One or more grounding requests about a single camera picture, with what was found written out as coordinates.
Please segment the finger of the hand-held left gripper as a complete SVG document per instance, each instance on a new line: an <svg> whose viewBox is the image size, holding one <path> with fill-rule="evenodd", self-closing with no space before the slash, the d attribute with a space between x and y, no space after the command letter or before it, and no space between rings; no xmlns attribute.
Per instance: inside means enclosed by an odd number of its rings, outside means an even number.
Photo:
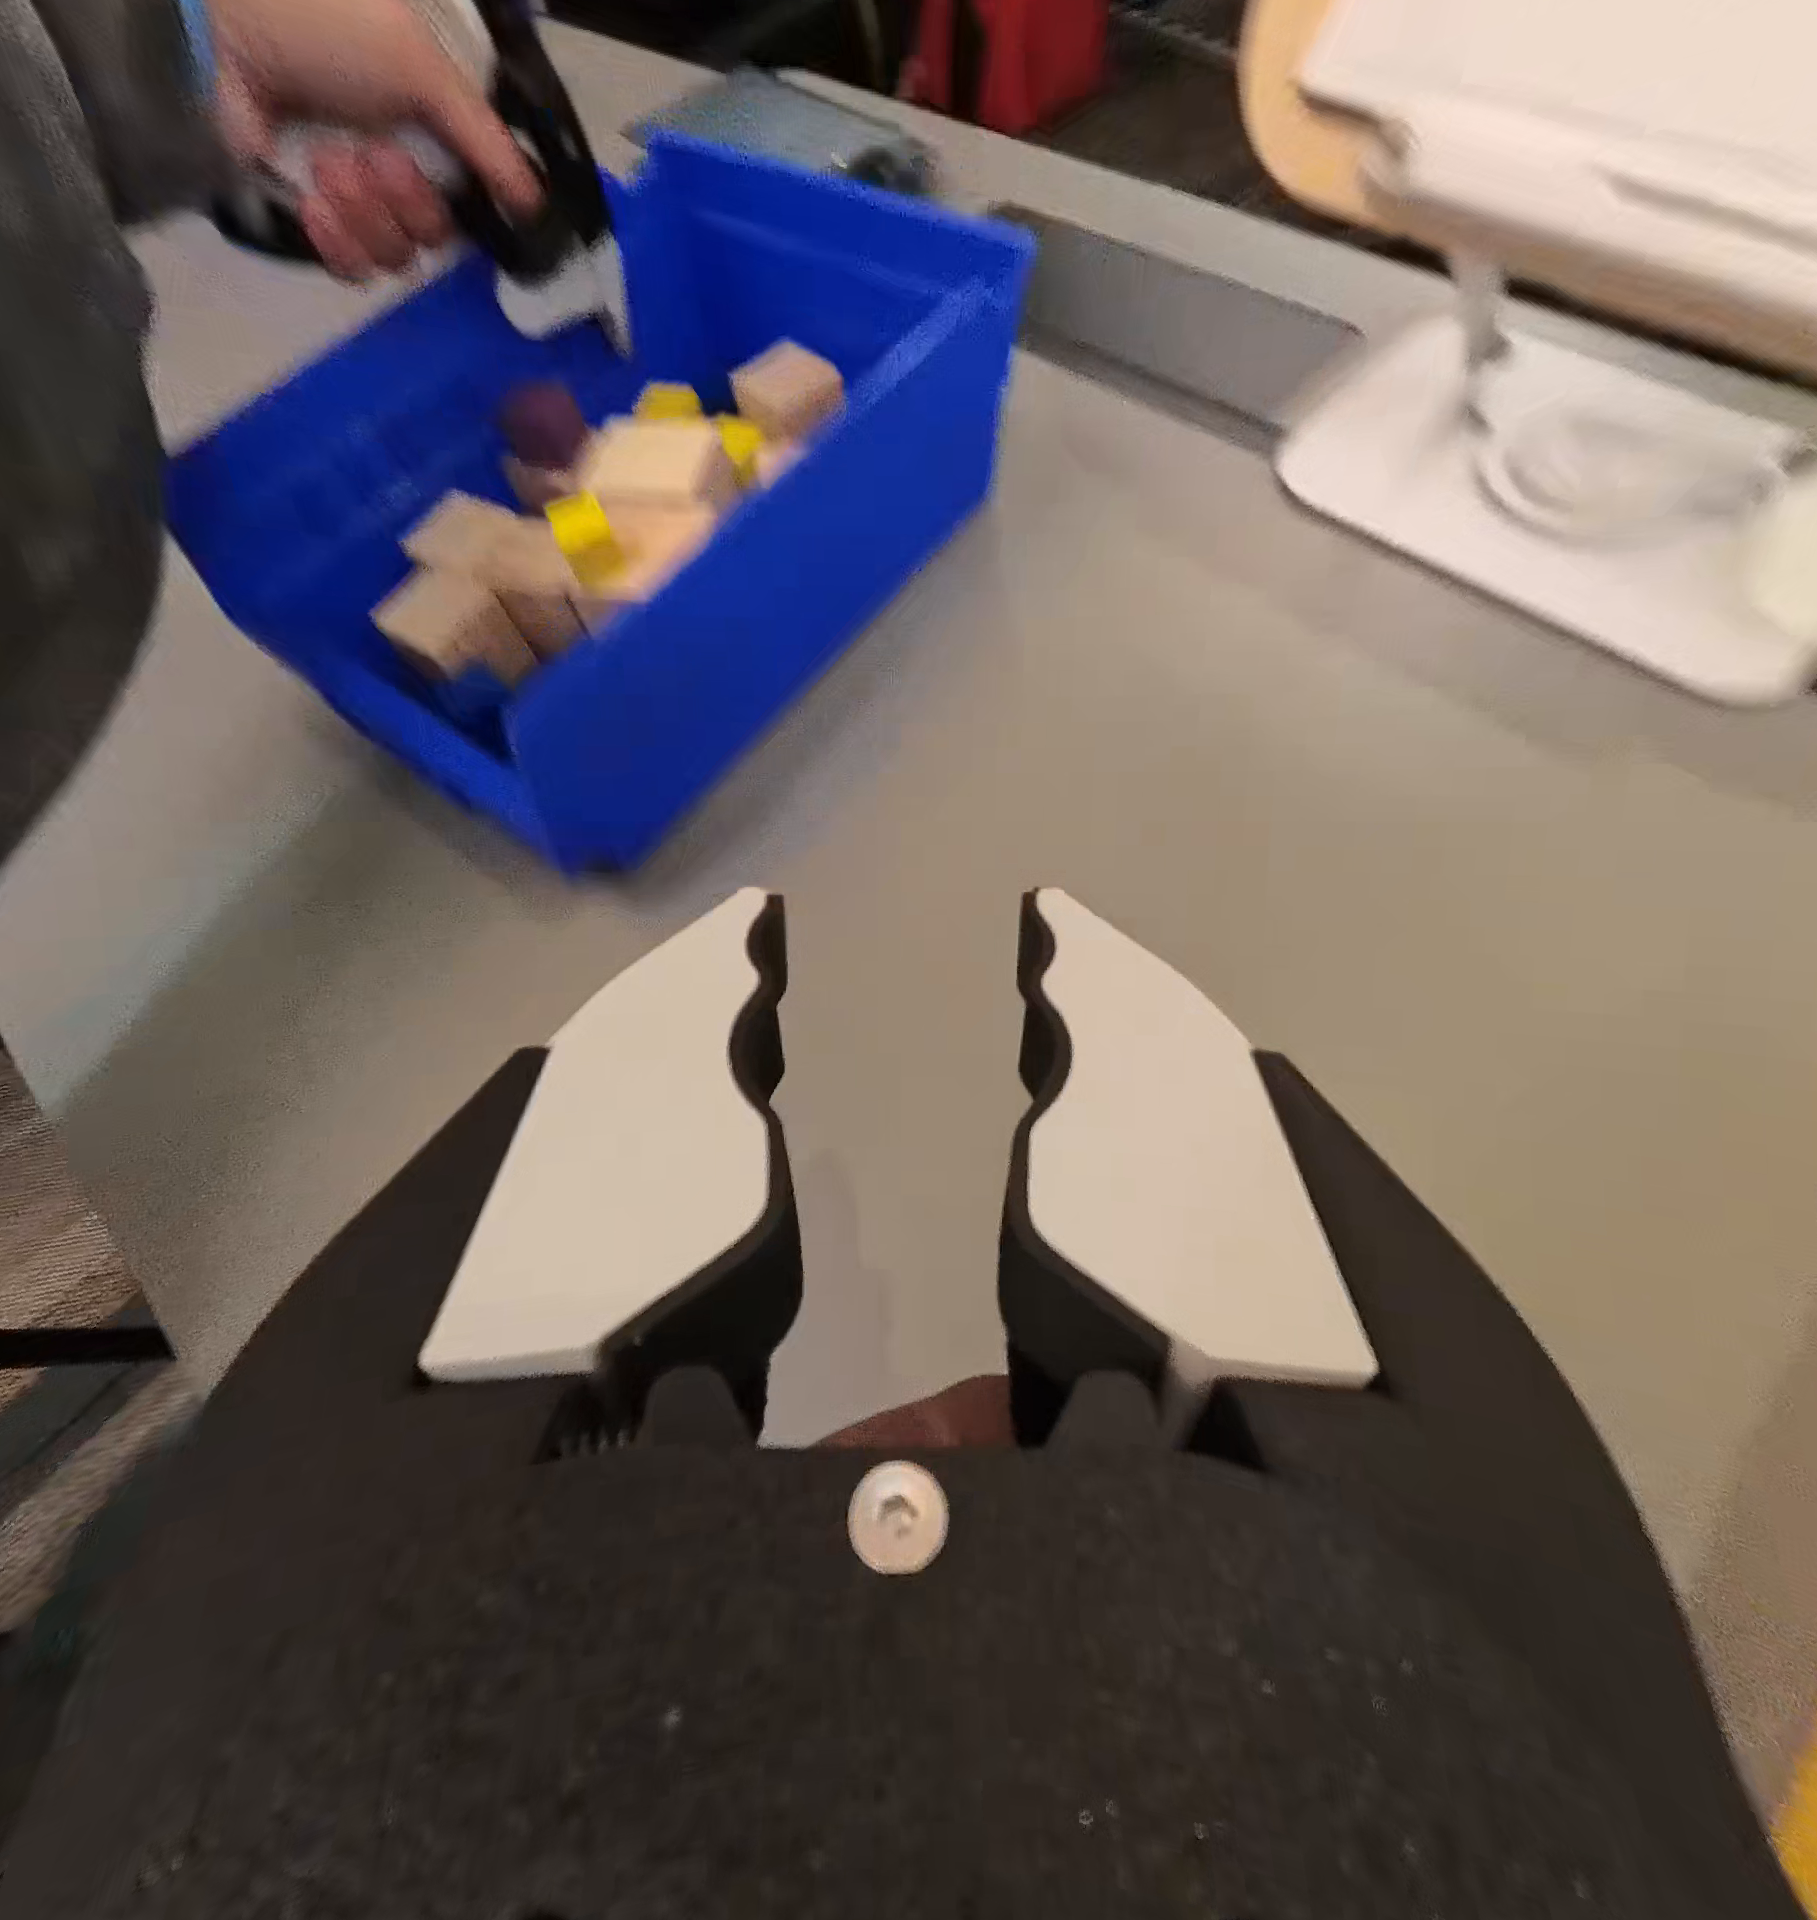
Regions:
<svg viewBox="0 0 1817 1920"><path fill-rule="evenodd" d="M495 303L525 340L591 324L619 359L633 355L625 259L617 240L570 243L561 265L535 280L495 267Z"/></svg>

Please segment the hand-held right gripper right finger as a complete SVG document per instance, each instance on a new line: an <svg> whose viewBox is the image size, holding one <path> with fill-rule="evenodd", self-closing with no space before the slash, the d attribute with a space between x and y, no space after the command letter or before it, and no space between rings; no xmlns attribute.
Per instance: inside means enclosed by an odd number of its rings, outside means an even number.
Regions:
<svg viewBox="0 0 1817 1920"><path fill-rule="evenodd" d="M1019 902L996 1304L1015 1445L1121 1376L1182 1445L1231 1384L1372 1388L1379 1360L1242 1028L1060 887Z"/></svg>

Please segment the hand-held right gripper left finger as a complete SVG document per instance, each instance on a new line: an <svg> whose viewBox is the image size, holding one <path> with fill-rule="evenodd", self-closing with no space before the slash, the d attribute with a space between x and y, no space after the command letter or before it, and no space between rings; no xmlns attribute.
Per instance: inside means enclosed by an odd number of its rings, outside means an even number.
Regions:
<svg viewBox="0 0 1817 1920"><path fill-rule="evenodd" d="M760 1442L805 1293L776 1112L787 974L783 899L742 887L561 1025L418 1350L426 1384L570 1381L613 1445L702 1373Z"/></svg>

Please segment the small purple cube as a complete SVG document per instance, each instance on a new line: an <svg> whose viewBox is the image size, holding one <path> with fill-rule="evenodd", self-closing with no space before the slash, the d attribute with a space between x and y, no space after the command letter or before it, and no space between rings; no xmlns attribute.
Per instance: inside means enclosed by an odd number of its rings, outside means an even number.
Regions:
<svg viewBox="0 0 1817 1920"><path fill-rule="evenodd" d="M573 468L591 438L579 399L557 378L512 387L495 405L495 422L512 459L548 472Z"/></svg>

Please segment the pile of plain wooden cubes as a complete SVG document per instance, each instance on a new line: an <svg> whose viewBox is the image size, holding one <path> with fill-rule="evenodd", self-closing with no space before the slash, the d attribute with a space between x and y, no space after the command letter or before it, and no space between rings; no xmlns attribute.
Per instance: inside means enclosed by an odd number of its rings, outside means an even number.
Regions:
<svg viewBox="0 0 1817 1920"><path fill-rule="evenodd" d="M513 691L539 664L603 636L667 587L752 496L801 460L849 402L843 374L798 340L777 340L727 374L730 405L764 431L760 485L740 491L711 427L639 422L630 407L591 422L573 468L503 472L516 510L473 494L444 494L399 541L409 572L372 604L372 628L421 675L444 683L484 675ZM542 509L594 494L625 545L625 567L583 587L561 560Z"/></svg>

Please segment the blue plastic bin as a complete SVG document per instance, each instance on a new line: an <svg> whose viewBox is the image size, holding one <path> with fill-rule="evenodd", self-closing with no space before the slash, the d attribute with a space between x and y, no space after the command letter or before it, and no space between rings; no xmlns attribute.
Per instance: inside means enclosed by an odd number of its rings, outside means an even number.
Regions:
<svg viewBox="0 0 1817 1920"><path fill-rule="evenodd" d="M167 460L171 534L222 617L413 782L564 876L633 870L993 491L1034 237L1005 221L654 133L605 180L633 352L522 337L494 267L418 294ZM603 419L645 378L721 397L792 340L843 416L607 636L513 692L444 691L371 620L448 491L509 500L495 410L557 378Z"/></svg>

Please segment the person's left hand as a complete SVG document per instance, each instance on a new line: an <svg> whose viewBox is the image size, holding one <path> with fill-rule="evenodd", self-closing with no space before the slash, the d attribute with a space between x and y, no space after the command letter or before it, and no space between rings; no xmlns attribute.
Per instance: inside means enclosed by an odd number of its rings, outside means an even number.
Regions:
<svg viewBox="0 0 1817 1920"><path fill-rule="evenodd" d="M409 4L206 4L214 111L234 161L268 176L288 127L319 127L296 227L347 283L397 275L451 237L444 192L397 140L423 133L525 218L539 181L488 89Z"/></svg>

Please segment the grey desk hatch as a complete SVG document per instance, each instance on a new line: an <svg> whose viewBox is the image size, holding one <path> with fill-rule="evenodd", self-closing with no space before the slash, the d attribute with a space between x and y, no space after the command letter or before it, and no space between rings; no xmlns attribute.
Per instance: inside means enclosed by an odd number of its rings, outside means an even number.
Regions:
<svg viewBox="0 0 1817 1920"><path fill-rule="evenodd" d="M1269 290L1191 269L1019 202L993 215L1037 240L1022 347L1065 374L1270 449L1361 334Z"/></svg>
<svg viewBox="0 0 1817 1920"><path fill-rule="evenodd" d="M633 146L657 134L686 134L900 196L937 195L937 159L912 133L760 67L736 67L692 86L625 127L625 140Z"/></svg>

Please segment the red bag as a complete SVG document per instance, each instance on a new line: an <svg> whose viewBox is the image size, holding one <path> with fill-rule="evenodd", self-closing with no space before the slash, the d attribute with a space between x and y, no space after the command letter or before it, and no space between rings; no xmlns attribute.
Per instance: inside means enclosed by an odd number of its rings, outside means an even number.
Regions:
<svg viewBox="0 0 1817 1920"><path fill-rule="evenodd" d="M1027 134L1084 109L1107 77L1107 4L921 4L896 95Z"/></svg>

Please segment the person's grey sweater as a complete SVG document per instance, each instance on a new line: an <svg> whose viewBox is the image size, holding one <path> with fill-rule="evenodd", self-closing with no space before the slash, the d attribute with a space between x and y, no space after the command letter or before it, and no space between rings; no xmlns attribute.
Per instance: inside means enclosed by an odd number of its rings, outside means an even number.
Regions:
<svg viewBox="0 0 1817 1920"><path fill-rule="evenodd" d="M0 4L0 870L148 639L162 444L126 228L212 161L175 4Z"/></svg>

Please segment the white desk stand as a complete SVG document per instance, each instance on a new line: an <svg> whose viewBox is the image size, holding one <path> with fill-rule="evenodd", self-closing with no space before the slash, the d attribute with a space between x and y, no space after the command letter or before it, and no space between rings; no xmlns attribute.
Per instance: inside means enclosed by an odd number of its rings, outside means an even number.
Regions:
<svg viewBox="0 0 1817 1920"><path fill-rule="evenodd" d="M1817 429L1518 333L1524 240L1817 324L1817 192L1498 109L1404 109L1373 174L1441 218L1451 308L1278 449L1316 513L1719 707L1817 678Z"/></svg>

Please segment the beige wooden board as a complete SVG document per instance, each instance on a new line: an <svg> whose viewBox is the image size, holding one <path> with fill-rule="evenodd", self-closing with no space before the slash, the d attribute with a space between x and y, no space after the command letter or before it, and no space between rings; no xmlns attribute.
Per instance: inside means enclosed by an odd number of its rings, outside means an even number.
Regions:
<svg viewBox="0 0 1817 1920"><path fill-rule="evenodd" d="M1304 62L1338 4L1248 4L1235 40L1238 118L1269 180L1300 208L1398 246L1446 253L1446 221L1399 205L1373 180L1386 156L1372 121L1316 105Z"/></svg>

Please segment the white paper sheet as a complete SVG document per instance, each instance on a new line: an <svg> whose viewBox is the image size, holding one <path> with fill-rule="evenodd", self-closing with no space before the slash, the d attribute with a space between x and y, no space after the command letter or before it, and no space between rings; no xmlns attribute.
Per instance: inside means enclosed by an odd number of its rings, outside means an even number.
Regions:
<svg viewBox="0 0 1817 1920"><path fill-rule="evenodd" d="M1336 4L1304 95L1482 102L1817 192L1817 4Z"/></svg>

